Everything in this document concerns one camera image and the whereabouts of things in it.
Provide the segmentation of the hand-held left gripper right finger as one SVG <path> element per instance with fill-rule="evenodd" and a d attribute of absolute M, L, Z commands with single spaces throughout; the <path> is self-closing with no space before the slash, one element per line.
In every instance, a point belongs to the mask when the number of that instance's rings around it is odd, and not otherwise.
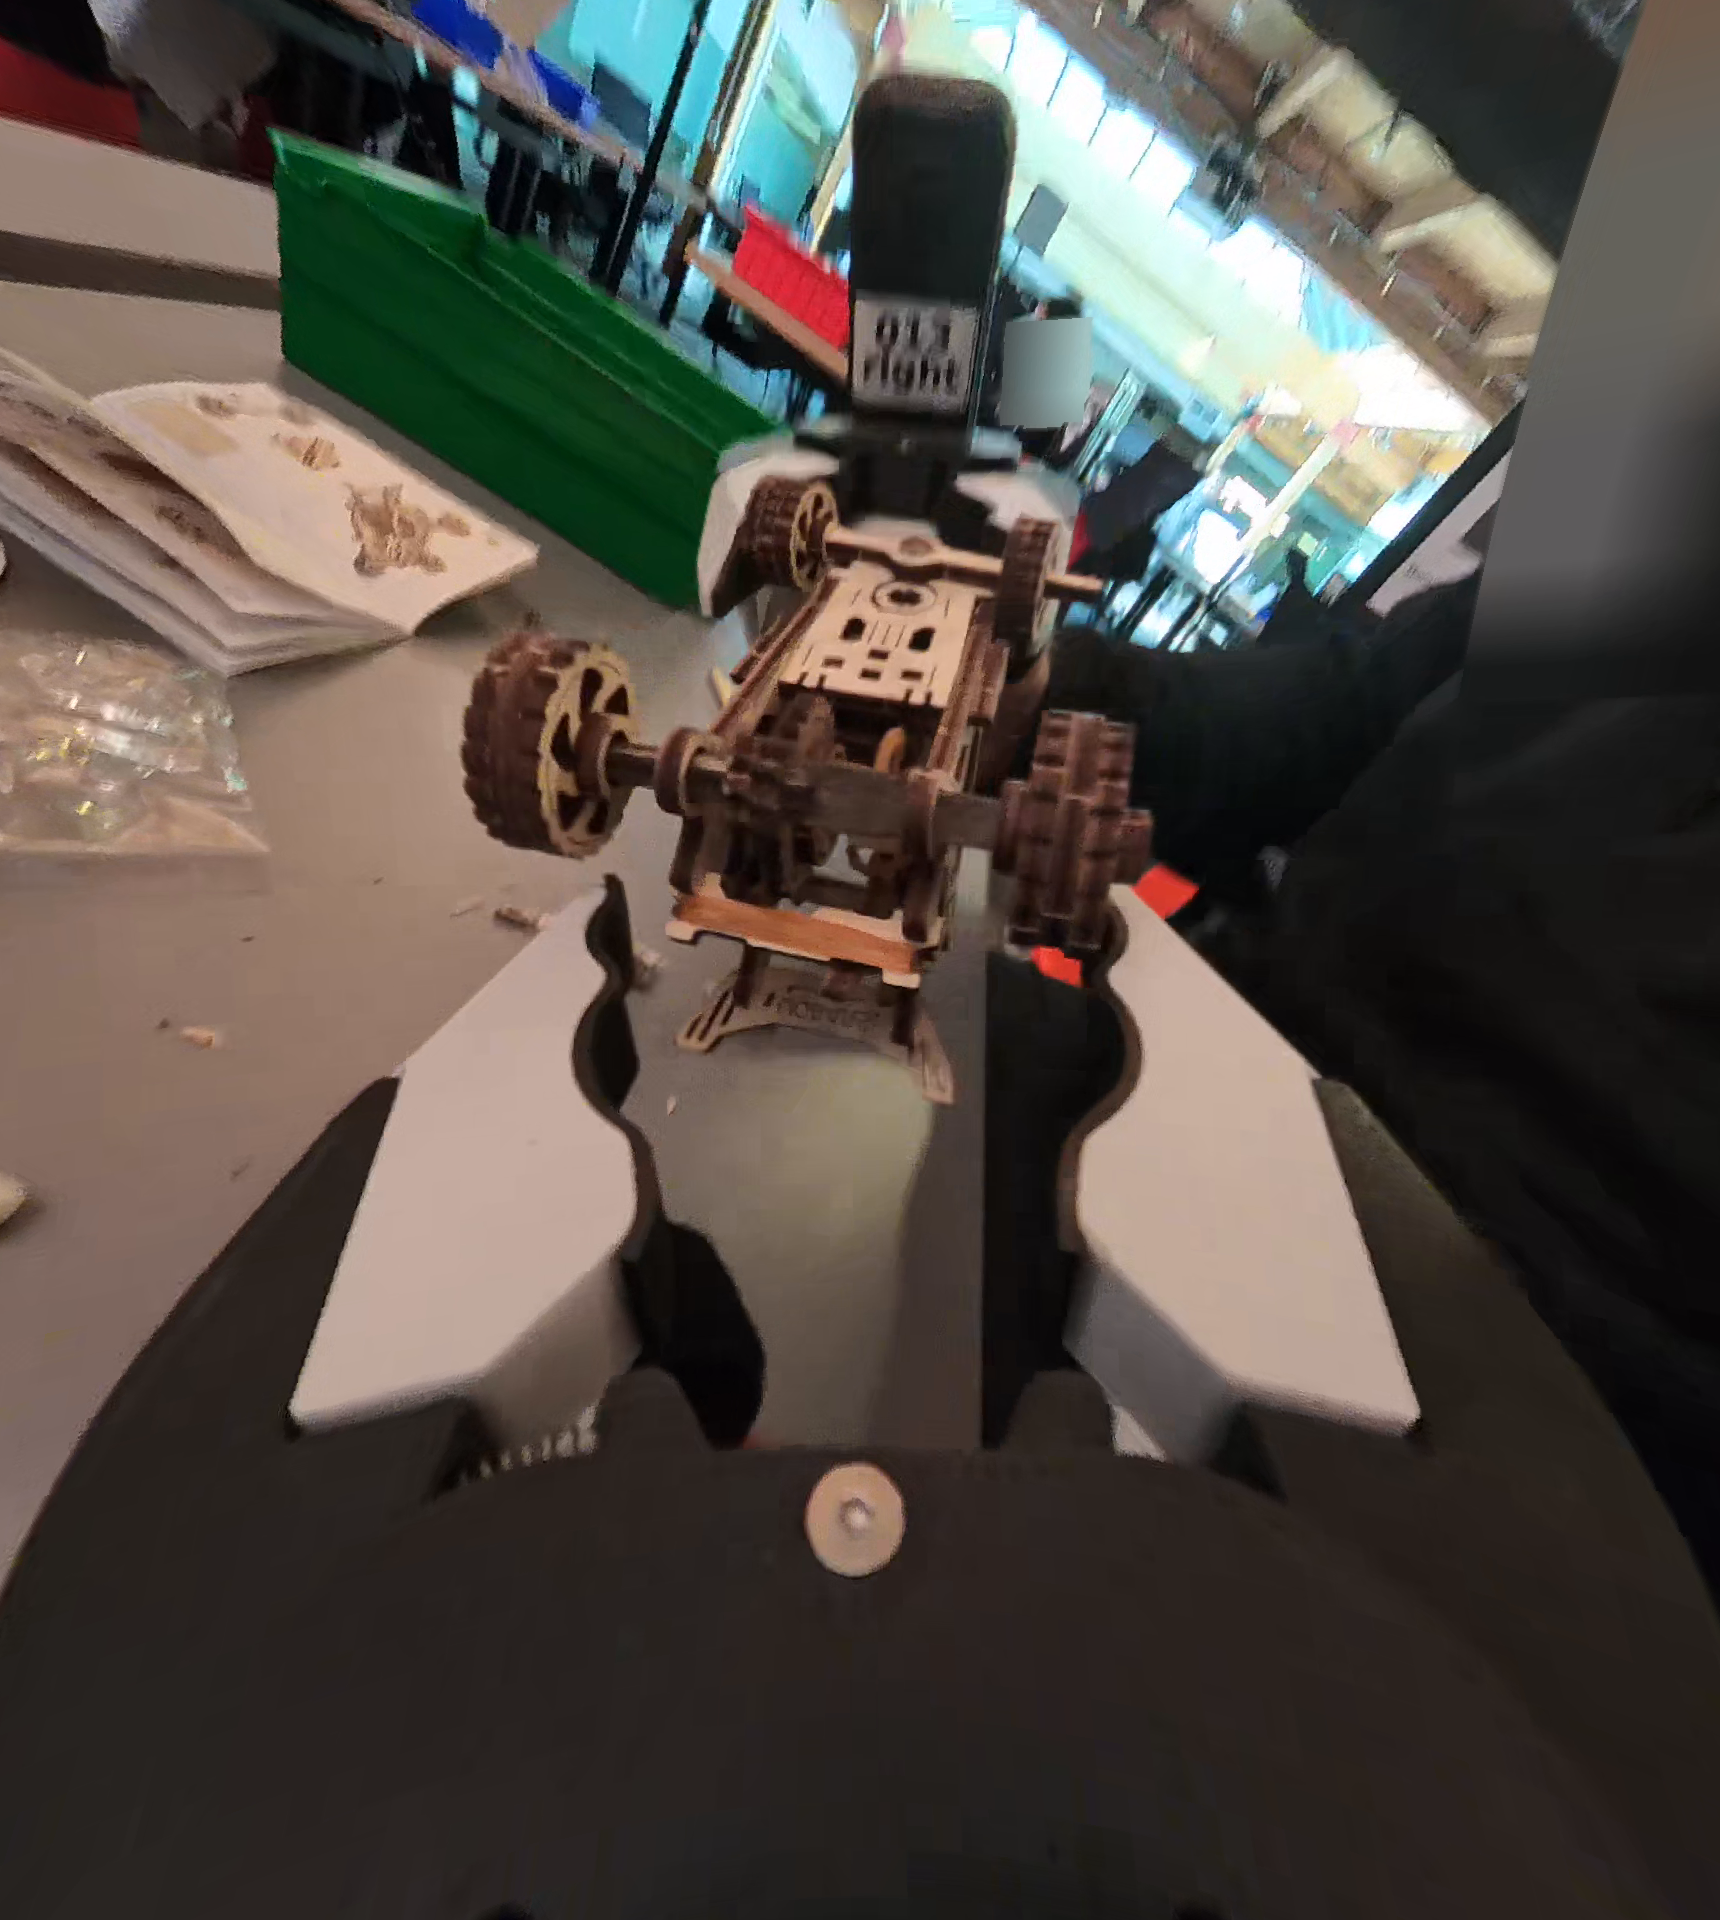
<path fill-rule="evenodd" d="M 1315 1070 L 1132 887 L 1110 905 L 1126 1066 L 1073 1153 L 1068 1354 L 1151 1457 L 1205 1463 L 1256 1409 L 1410 1434 Z"/>

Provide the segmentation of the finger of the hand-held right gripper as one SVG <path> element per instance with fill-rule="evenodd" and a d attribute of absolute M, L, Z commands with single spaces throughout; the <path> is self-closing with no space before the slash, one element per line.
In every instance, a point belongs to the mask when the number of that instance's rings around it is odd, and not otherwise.
<path fill-rule="evenodd" d="M 959 496 L 974 501 L 985 522 L 1009 529 L 1020 520 L 1052 520 L 1076 528 L 1082 489 L 1071 476 L 1041 461 L 1011 468 L 981 468 L 959 474 Z"/>
<path fill-rule="evenodd" d="M 769 478 L 806 482 L 833 474 L 830 449 L 801 443 L 792 436 L 766 436 L 725 449 L 697 550 L 697 603 L 703 615 L 725 618 L 766 583 L 752 559 L 752 536 L 742 532 L 757 487 Z"/>

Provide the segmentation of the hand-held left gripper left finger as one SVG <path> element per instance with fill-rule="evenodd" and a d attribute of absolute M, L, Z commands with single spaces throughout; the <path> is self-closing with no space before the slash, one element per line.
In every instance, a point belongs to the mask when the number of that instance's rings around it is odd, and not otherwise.
<path fill-rule="evenodd" d="M 609 876 L 397 1070 L 296 1374 L 296 1427 L 459 1401 L 492 1443 L 557 1443 L 642 1354 L 627 1267 L 660 1189 L 627 1114 L 634 974 L 628 896 Z"/>

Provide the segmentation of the wooden wheel axle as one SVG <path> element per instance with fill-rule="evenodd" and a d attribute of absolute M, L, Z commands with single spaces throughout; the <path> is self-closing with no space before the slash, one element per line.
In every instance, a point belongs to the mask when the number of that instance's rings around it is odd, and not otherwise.
<path fill-rule="evenodd" d="M 864 532 L 842 515 L 829 478 L 765 478 L 705 587 L 725 613 L 760 592 L 790 592 L 830 619 L 840 660 L 926 655 L 964 642 L 976 621 L 1028 657 L 1057 610 L 1094 608 L 1102 579 L 1073 566 L 1073 533 L 1055 518 L 1020 515 L 997 546 L 945 540 L 938 529 Z"/>

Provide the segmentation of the wooden buggy model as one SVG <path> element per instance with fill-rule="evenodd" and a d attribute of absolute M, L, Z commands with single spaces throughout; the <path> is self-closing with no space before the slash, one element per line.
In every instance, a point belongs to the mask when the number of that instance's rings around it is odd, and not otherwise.
<path fill-rule="evenodd" d="M 645 794 L 679 822 L 668 940 L 730 942 L 735 970 L 680 1031 L 822 1029 L 909 1066 L 955 1097 L 922 1004 L 953 929 L 963 856 L 1011 882 L 1013 947 L 1100 952 L 1112 890 L 1153 862 L 1132 804 L 1136 731 L 1050 709 L 1025 775 L 982 788 L 981 761 L 1015 648 L 974 621 L 946 649 L 840 660 L 819 603 L 780 611 L 712 722 L 650 742 L 627 662 L 523 627 L 470 688 L 460 765 L 477 820 L 505 845 L 588 859 Z"/>

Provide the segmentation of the clear plastic bag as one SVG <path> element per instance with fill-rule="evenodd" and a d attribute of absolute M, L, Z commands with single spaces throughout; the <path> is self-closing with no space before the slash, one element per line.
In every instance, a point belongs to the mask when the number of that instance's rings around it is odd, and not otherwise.
<path fill-rule="evenodd" d="M 266 854 L 221 677 L 142 642 L 0 633 L 0 863 Z"/>

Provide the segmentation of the red plastic bin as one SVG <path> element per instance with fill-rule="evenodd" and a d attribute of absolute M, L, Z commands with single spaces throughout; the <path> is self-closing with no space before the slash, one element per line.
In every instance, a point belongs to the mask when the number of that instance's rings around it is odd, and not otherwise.
<path fill-rule="evenodd" d="M 741 211 L 741 236 L 730 254 L 735 277 L 824 346 L 847 350 L 852 313 L 849 276 L 806 251 L 790 225 L 757 204 Z"/>

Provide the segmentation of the green plastic bin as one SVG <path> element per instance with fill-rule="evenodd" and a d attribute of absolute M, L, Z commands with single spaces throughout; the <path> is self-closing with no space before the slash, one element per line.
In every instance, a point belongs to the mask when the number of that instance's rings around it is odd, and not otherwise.
<path fill-rule="evenodd" d="M 284 360 L 668 608 L 775 421 L 462 194 L 271 131 Z"/>

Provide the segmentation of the black floor lamp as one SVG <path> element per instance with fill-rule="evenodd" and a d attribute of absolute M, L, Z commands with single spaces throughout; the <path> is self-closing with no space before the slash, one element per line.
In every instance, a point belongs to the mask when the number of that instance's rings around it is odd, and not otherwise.
<path fill-rule="evenodd" d="M 650 98 L 650 115 L 646 138 L 632 140 L 638 157 L 628 159 L 625 195 L 616 204 L 609 221 L 607 236 L 598 251 L 598 282 L 603 289 L 618 298 L 625 289 L 636 242 L 646 219 L 660 177 L 666 149 L 677 129 L 685 95 L 691 87 L 700 47 L 706 38 L 711 4 L 691 1 L 682 6 L 680 42 L 675 60 L 665 75 L 665 84 Z"/>

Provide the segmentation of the orange reflective band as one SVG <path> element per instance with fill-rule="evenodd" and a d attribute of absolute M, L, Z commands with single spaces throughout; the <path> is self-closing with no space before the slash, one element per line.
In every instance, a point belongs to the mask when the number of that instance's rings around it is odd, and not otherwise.
<path fill-rule="evenodd" d="M 1131 884 L 1131 893 L 1147 905 L 1160 923 L 1171 923 L 1198 896 L 1198 885 L 1164 863 L 1151 866 Z M 1063 945 L 1036 945 L 1030 966 L 1042 977 L 1085 989 L 1098 981 L 1100 959 L 1092 952 L 1074 952 Z"/>

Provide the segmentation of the instruction booklet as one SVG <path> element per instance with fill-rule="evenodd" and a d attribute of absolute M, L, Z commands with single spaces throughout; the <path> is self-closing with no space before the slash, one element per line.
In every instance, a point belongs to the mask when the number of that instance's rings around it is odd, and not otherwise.
<path fill-rule="evenodd" d="M 80 394 L 5 346 L 0 529 L 224 679 L 401 643 L 539 559 L 266 382 Z"/>

